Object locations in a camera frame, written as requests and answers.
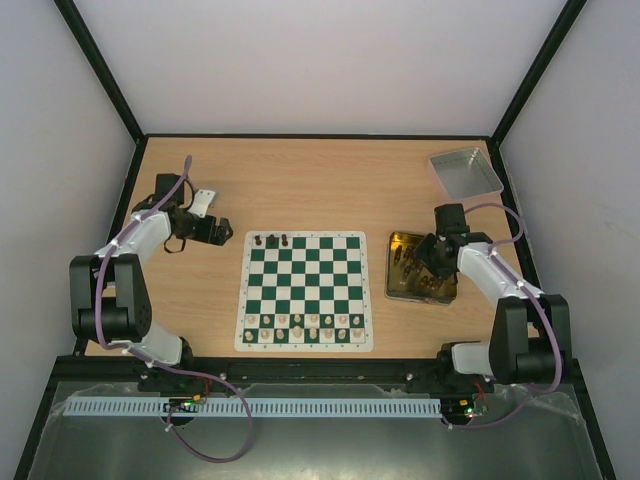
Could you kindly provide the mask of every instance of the cable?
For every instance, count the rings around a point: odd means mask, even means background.
[[[180,175],[180,178],[178,178],[178,180],[176,181],[175,185],[171,188],[171,190],[169,190],[169,192],[162,198],[162,200],[160,200],[158,203],[156,203],[155,206],[153,206],[151,209],[145,211],[142,215],[140,215],[140,217],[138,217],[137,219],[134,218],[133,221],[131,221],[129,223],[129,225],[127,225],[122,231],[120,231],[120,233],[118,233],[118,235],[115,236],[115,238],[113,240],[111,240],[111,247],[109,247],[109,249],[107,249],[107,252],[104,255],[104,258],[102,259],[102,262],[100,263],[100,269],[98,271],[98,278],[96,281],[96,296],[95,296],[95,322],[96,322],[96,337],[98,339],[98,343],[100,344],[100,346],[102,348],[104,348],[105,350],[114,350],[117,348],[122,348],[122,345],[109,345],[105,338],[104,338],[104,332],[102,331],[102,290],[104,288],[104,279],[106,276],[106,271],[107,271],[107,265],[109,264],[109,260],[111,259],[111,257],[113,256],[113,254],[115,253],[116,249],[118,248],[118,246],[138,227],[142,224],[142,222],[144,220],[146,220],[147,218],[149,218],[151,215],[155,214],[160,207],[162,207],[165,203],[167,203],[169,201],[169,199],[173,196],[173,194],[176,192],[176,190],[178,190],[178,188],[180,187],[180,185],[182,185],[183,182],[187,182],[188,185],[191,187],[192,189],[192,193],[195,192],[195,188],[193,187],[193,184],[191,183],[190,179],[189,179],[189,169],[191,168],[191,155],[187,155],[187,158],[184,161],[184,171],[182,172],[182,175]],[[253,420],[253,416],[251,415],[251,407],[249,406],[249,404],[247,403],[247,400],[244,398],[244,395],[242,395],[242,393],[240,393],[240,390],[238,390],[235,386],[233,386],[231,383],[216,377],[215,375],[211,375],[208,373],[202,373],[202,372],[194,372],[191,370],[181,370],[179,368],[174,368],[170,365],[161,363],[161,362],[154,362],[151,358],[146,357],[145,355],[136,352],[134,350],[130,350],[130,353],[135,356],[136,358],[142,360],[143,362],[145,362],[147,365],[149,365],[150,367],[158,367],[162,370],[165,370],[169,373],[174,373],[176,375],[187,375],[187,376],[191,376],[191,377],[198,377],[198,378],[205,378],[208,380],[212,380],[214,382],[217,382],[223,386],[225,386],[226,388],[228,388],[229,390],[231,390],[242,402],[242,405],[244,406],[245,411],[247,412],[247,418],[249,419],[249,433],[247,435],[247,438],[244,442],[244,445],[242,445],[242,447],[240,448],[240,450],[238,450],[238,452],[230,457],[227,458],[216,458],[216,457],[210,457],[208,455],[205,455],[199,451],[197,451],[196,449],[194,449],[191,445],[189,445],[187,443],[187,441],[180,435],[180,433],[174,428],[173,424],[171,423],[171,417],[173,415],[173,413],[175,412],[176,409],[178,409],[180,406],[176,406],[173,407],[170,411],[169,414],[167,415],[167,430],[170,430],[174,436],[176,437],[176,439],[180,442],[180,444],[189,452],[191,453],[193,456],[195,456],[196,458],[199,458],[200,460],[204,460],[205,462],[210,462],[210,463],[227,463],[227,462],[232,462],[234,460],[237,460],[238,458],[242,457],[245,453],[247,453],[249,451],[249,449],[251,448],[251,445],[253,445],[253,440],[255,437],[255,425],[254,425],[254,420]]]
[[[519,229],[518,229],[517,235],[515,237],[513,237],[513,238],[508,239],[508,240],[499,240],[497,242],[493,242],[491,244],[491,246],[489,247],[489,258],[491,259],[493,264],[507,278],[509,278],[509,280],[511,280],[514,283],[514,285],[519,286],[520,290],[531,301],[533,307],[536,309],[536,312],[540,316],[540,320],[542,321],[542,325],[544,326],[545,332],[547,333],[547,337],[549,338],[549,343],[551,344],[551,350],[553,351],[553,358],[555,360],[555,371],[554,371],[554,375],[553,375],[553,381],[551,382],[551,385],[549,385],[548,388],[546,388],[546,389],[538,389],[534,385],[529,385],[528,388],[530,390],[536,391],[537,393],[541,393],[541,394],[553,393],[553,392],[556,391],[556,389],[560,385],[560,381],[562,380],[562,356],[560,355],[560,346],[558,345],[558,340],[556,339],[555,333],[553,332],[553,327],[551,326],[551,322],[549,321],[549,318],[547,317],[547,314],[544,311],[544,308],[540,304],[540,300],[538,300],[538,298],[536,298],[536,296],[531,292],[531,290],[529,290],[527,288],[526,285],[524,285],[522,283],[521,280],[519,280],[513,273],[511,273],[511,270],[509,269],[509,267],[504,262],[502,262],[500,260],[500,257],[497,255],[498,252],[495,251],[496,248],[499,247],[500,245],[508,245],[508,244],[512,244],[512,243],[517,242],[522,237],[522,235],[524,234],[524,223],[523,223],[522,218],[520,217],[520,215],[518,215],[515,211],[513,211],[509,207],[506,207],[504,205],[500,205],[499,203],[481,203],[479,205],[476,205],[474,207],[471,207],[471,208],[465,210],[464,213],[466,215],[467,213],[471,213],[474,210],[478,210],[480,208],[485,208],[485,207],[500,208],[500,209],[504,210],[505,212],[509,213],[518,222]],[[447,425],[449,427],[449,429],[477,430],[477,429],[480,429],[480,428],[495,427],[495,426],[501,425],[501,424],[505,423],[506,421],[508,421],[509,419],[513,418],[520,410],[522,410],[524,408],[524,406],[528,403],[528,401],[529,401],[529,399],[525,398],[516,408],[514,408],[511,412],[509,412],[504,417],[502,417],[502,418],[500,418],[498,420],[495,420],[493,422],[483,423],[481,425],[453,425],[444,416],[442,417],[442,421],[443,421],[443,423],[445,425]]]

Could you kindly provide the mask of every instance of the gold tray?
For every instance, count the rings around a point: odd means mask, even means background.
[[[457,277],[439,280],[411,255],[423,238],[424,235],[413,233],[391,234],[385,295],[399,300],[450,305],[458,294]]]

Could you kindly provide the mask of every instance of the black frame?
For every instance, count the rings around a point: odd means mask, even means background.
[[[133,188],[136,183],[140,165],[149,138],[153,137],[208,137],[208,138],[292,138],[292,139],[370,139],[370,140],[482,140],[487,144],[489,156],[494,170],[504,185],[502,201],[504,205],[516,212],[518,206],[514,192],[503,162],[500,145],[506,138],[509,130],[515,123],[527,100],[531,96],[538,81],[542,77],[547,66],[553,59],[562,41],[568,34],[571,26],[584,7],[586,0],[568,0],[556,20],[553,28],[542,45],[538,55],[529,68],[520,87],[514,95],[509,107],[504,113],[492,136],[474,135],[290,135],[290,134],[145,134],[140,128],[133,112],[128,106],[122,91],[106,64],[98,46],[84,23],[80,12],[73,0],[54,0],[69,29],[78,41],[88,62],[94,69],[98,80],[111,99],[114,108],[120,115],[122,122],[136,143],[136,148],[131,159],[131,165],[127,173],[125,184],[118,202],[116,213],[109,231],[109,239],[113,238],[122,228],[127,208],[131,200]],[[517,223],[507,215],[512,234],[518,231]],[[525,279],[539,286],[540,282],[536,272],[529,243],[525,237],[515,244],[518,261]],[[135,359],[116,357],[87,357],[85,356],[86,341],[78,341],[73,349],[73,354],[58,357],[45,392],[36,413],[22,458],[20,460],[15,478],[27,478],[35,452],[38,446],[42,430],[46,423],[51,408],[51,403],[57,385],[61,381],[89,381],[89,382],[138,382],[141,389],[161,391],[171,394],[177,387],[171,384],[170,377],[157,376],[148,371],[146,366]],[[261,358],[205,358],[196,359],[196,367],[201,371],[210,371],[219,374],[224,371],[232,383],[243,386],[252,378],[258,378],[261,382],[304,382],[313,381],[353,381],[357,377],[365,377],[364,383],[374,383],[383,387],[402,387],[413,392],[428,392],[435,398],[444,402],[451,399],[460,399],[474,393],[473,388],[456,386],[453,390],[443,390],[437,382],[431,380],[429,372],[438,368],[435,359],[408,359],[408,360],[313,360],[313,359],[261,359]],[[407,377],[407,373],[415,374],[415,379]],[[563,380],[563,383],[573,385],[578,399],[582,415],[587,422],[587,429],[596,454],[600,471],[604,478],[615,478],[615,473],[606,445],[602,438],[593,406],[587,391],[584,378],[577,360],[574,360],[572,375]]]

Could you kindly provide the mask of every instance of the chessboard square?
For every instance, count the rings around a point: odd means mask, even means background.
[[[347,262],[347,272],[348,273],[360,273],[362,271],[362,267],[360,266],[360,262]]]
[[[360,248],[360,238],[359,237],[348,237],[347,238],[347,248]]]
[[[304,343],[320,343],[320,337],[318,335],[319,333],[320,332],[316,328],[316,338],[311,338],[311,328],[305,328],[304,329]]]
[[[364,313],[364,301],[349,300],[349,313]]]
[[[305,287],[305,300],[320,300],[320,287]]]
[[[347,283],[347,274],[345,273],[335,273],[333,274],[333,284],[336,287],[346,287],[348,285]]]
[[[247,288],[247,300],[262,300],[262,287]]]
[[[291,300],[291,287],[276,287],[276,300]]]
[[[262,275],[261,274],[249,274],[249,286],[250,287],[259,287],[262,285]]]
[[[347,262],[334,261],[333,273],[347,273]]]
[[[333,300],[333,287],[320,287],[320,300]]]
[[[331,315],[333,319],[333,314],[334,314],[333,310],[334,310],[333,300],[320,300],[320,318],[322,320],[323,325],[324,325],[325,315]]]
[[[278,262],[264,262],[264,273],[278,273]]]
[[[320,239],[320,248],[333,248],[333,238],[323,237]]]
[[[334,237],[333,248],[336,250],[344,250],[347,248],[347,239],[343,237]]]
[[[289,330],[289,343],[304,343],[304,328],[302,328],[302,322],[300,322],[300,324],[298,325],[300,327],[299,330],[299,337],[296,337],[294,335],[294,327],[291,328],[291,330]]]
[[[347,275],[347,285],[356,287],[362,285],[362,275],[359,273],[350,273]]]
[[[260,300],[247,300],[247,314],[260,314]]]
[[[327,338],[327,331],[331,332],[331,336]],[[320,332],[320,343],[335,343],[336,336],[333,334],[333,328],[321,328]]]
[[[289,273],[290,274],[292,268],[293,268],[293,262],[288,262],[286,260],[278,262],[278,273]]]
[[[294,273],[291,275],[292,287],[304,287],[306,282],[306,275],[304,273]]]
[[[278,250],[265,250],[264,251],[264,261],[265,262],[277,262],[278,261]]]
[[[320,262],[320,273],[333,273],[333,262]]]
[[[249,274],[264,273],[264,262],[252,262],[249,264]]]
[[[320,262],[307,262],[304,269],[305,273],[320,273]]]
[[[349,300],[362,300],[362,287],[349,287]]]
[[[311,314],[319,314],[320,313],[320,301],[319,300],[305,300],[304,301],[304,312]]]
[[[289,315],[289,328],[293,328],[296,325],[299,327],[304,327],[304,314],[302,313],[295,313],[295,310],[293,309],[293,302],[291,302],[291,315]],[[296,322],[296,315],[298,315],[298,317],[300,317],[300,321]]]
[[[260,313],[263,315],[273,316],[276,313],[276,301],[275,300],[262,300],[260,302]]]
[[[304,300],[304,287],[291,287],[291,300]]]
[[[265,273],[262,276],[262,285],[265,287],[275,287],[278,285],[278,275],[276,273]]]
[[[335,313],[349,313],[348,300],[334,300],[333,309]]]
[[[320,261],[320,250],[314,248],[311,250],[307,250],[305,260],[307,262],[318,262]]]
[[[275,300],[276,287],[262,287],[262,298],[260,300]]]
[[[247,332],[251,334],[251,340],[247,339]],[[245,328],[242,332],[242,343],[258,343],[258,332],[257,328]]]
[[[290,262],[292,258],[293,258],[293,255],[291,253],[291,250],[278,250],[279,261]]]
[[[291,310],[292,316],[296,313],[300,315],[301,318],[304,318],[304,299],[302,300],[291,300],[289,304],[289,308]]]
[[[344,330],[344,338],[342,339],[340,338],[341,330]],[[336,331],[333,332],[333,335],[336,337],[336,343],[350,343],[348,328],[336,328]]]
[[[307,273],[304,276],[304,284],[307,287],[317,287],[320,285],[320,275],[317,273]]]
[[[264,250],[251,250],[251,261],[252,262],[264,262]]]
[[[282,331],[282,338],[278,338],[278,330]],[[274,332],[273,343],[289,343],[289,329],[279,328]]]
[[[296,238],[293,239],[293,241],[291,243],[292,243],[294,249],[306,248],[306,246],[307,246],[306,240],[307,239],[304,238],[304,237],[296,237]]]
[[[290,312],[289,300],[276,300],[276,313],[286,313],[287,315]]]
[[[347,250],[347,260],[350,262],[359,262],[361,256],[360,250]]]
[[[275,322],[275,316],[273,314],[270,315],[260,315],[260,328],[273,328],[273,322]]]
[[[320,261],[321,262],[331,262],[333,260],[333,250],[320,249]]]
[[[279,273],[277,282],[279,287],[290,287],[291,274]]]
[[[258,343],[273,343],[273,328],[261,328],[258,333]]]
[[[321,273],[320,274],[320,286],[321,287],[332,287],[333,286],[333,275],[330,273]]]
[[[334,250],[333,259],[336,261],[345,261],[347,259],[347,251],[343,249]]]
[[[277,250],[280,247],[280,239],[278,237],[275,237],[274,240],[269,241],[269,235],[267,235],[267,238],[265,239],[266,244],[266,249],[273,249],[273,250]]]
[[[307,259],[307,251],[306,250],[292,250],[291,251],[291,260],[294,262],[304,262]]]
[[[335,300],[349,300],[349,287],[333,287],[333,298]]]
[[[320,248],[320,240],[316,237],[307,238],[307,250]]]
[[[304,273],[304,262],[292,262],[291,273]]]

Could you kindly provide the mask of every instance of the robotic arm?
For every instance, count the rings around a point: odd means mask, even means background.
[[[103,288],[107,295],[101,299],[101,323],[109,347],[122,347],[126,353],[133,350],[151,361],[166,365],[188,362],[189,344],[183,338],[170,334],[152,322],[152,310],[142,267],[160,245],[172,236],[186,241],[194,240],[213,245],[224,245],[233,230],[226,218],[207,215],[216,198],[215,190],[193,189],[192,202],[184,204],[184,183],[156,207],[180,180],[179,175],[160,174],[156,177],[155,192],[133,208],[130,224],[139,223],[122,243],[112,241],[93,255],[79,256],[69,266],[71,284],[71,313],[73,331],[77,338],[98,341],[96,334],[96,290],[98,271],[108,251],[115,246],[106,266]]]
[[[489,343],[445,344],[439,357],[450,360],[458,373],[495,377],[502,384],[548,380],[554,374],[556,356],[533,304],[539,302],[557,340],[561,367],[567,372],[572,357],[566,300],[546,295],[511,269],[485,233],[471,232],[461,204],[437,207],[435,216],[436,233],[424,238],[415,250],[416,258],[439,279],[457,272],[468,276],[496,308]],[[529,325],[538,337],[529,337]]]

